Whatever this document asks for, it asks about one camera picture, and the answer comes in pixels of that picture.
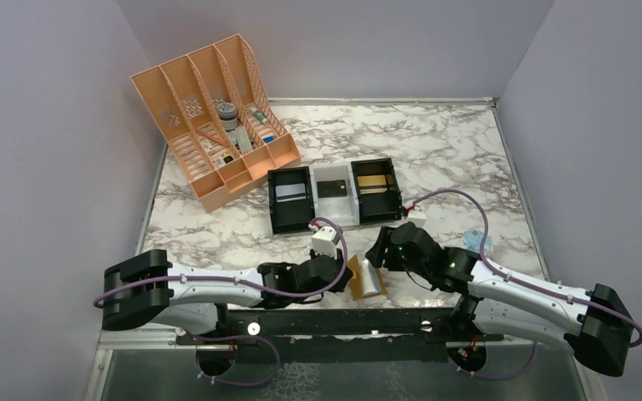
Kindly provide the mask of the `tan leather card holder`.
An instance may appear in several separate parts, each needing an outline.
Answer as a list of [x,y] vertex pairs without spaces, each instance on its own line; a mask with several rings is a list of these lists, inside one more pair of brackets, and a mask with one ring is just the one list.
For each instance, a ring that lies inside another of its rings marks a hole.
[[[351,277],[351,279],[350,279],[350,280],[349,280],[349,282],[348,282],[348,286],[349,286],[349,289],[350,289],[350,291],[351,291],[352,298],[353,298],[355,301],[359,301],[359,300],[364,300],[364,299],[372,298],[372,297],[362,297],[362,296],[360,295],[360,283],[359,283],[359,274],[360,274],[360,271],[359,271],[359,263],[360,263],[361,261],[363,261],[364,259],[366,259],[366,258],[365,258],[365,257],[360,257],[359,255],[355,255],[355,256],[353,256],[353,257],[349,260],[349,263],[348,263],[348,268],[350,269],[350,271],[352,271],[352,277]],[[382,293],[381,293],[380,295],[373,296],[373,297],[384,296],[384,295],[386,295],[386,294],[387,294],[387,290],[386,290],[385,282],[384,282],[384,279],[383,279],[383,277],[382,277],[382,275],[381,275],[381,273],[380,273],[380,270],[379,270],[379,269],[377,269],[377,268],[375,268],[375,269],[378,271],[378,276],[379,276],[379,278],[380,278],[380,280],[381,280]]]

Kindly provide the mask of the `light blue card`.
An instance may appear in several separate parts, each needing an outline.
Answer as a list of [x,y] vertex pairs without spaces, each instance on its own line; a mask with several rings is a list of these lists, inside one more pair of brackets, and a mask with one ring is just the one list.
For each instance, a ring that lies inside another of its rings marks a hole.
[[378,271],[370,261],[364,259],[359,263],[360,295],[362,297],[373,297],[382,293],[381,280]]

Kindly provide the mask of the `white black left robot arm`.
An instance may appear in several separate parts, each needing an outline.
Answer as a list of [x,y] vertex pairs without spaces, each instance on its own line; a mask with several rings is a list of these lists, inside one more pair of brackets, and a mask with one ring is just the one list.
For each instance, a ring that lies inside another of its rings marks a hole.
[[154,322],[205,334],[223,327],[229,305],[265,310],[309,303],[343,292],[353,273],[342,255],[311,253],[301,264],[268,262],[228,271],[184,266],[155,249],[104,271],[104,292],[94,300],[102,328],[124,331]]

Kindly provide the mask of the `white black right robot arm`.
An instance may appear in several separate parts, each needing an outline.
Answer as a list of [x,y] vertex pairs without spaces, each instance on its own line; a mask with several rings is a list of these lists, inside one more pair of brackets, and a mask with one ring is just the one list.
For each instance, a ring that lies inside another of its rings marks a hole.
[[637,329],[612,287],[588,290],[526,276],[474,251],[443,247],[412,222],[382,227],[365,257],[375,268],[416,274],[432,290],[461,294],[455,321],[473,331],[561,348],[606,376],[624,373]]

